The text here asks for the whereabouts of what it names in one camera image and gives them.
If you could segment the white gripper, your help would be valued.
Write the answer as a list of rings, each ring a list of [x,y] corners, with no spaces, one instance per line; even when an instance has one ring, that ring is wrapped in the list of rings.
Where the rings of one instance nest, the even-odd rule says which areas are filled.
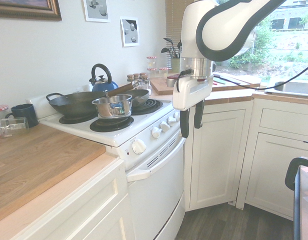
[[[213,75],[207,77],[205,81],[197,81],[197,78],[185,76],[179,80],[179,91],[175,83],[173,90],[172,105],[180,112],[180,129],[183,138],[189,136],[189,115],[192,106],[195,106],[194,127],[202,127],[202,116],[204,111],[204,99],[212,91]]]

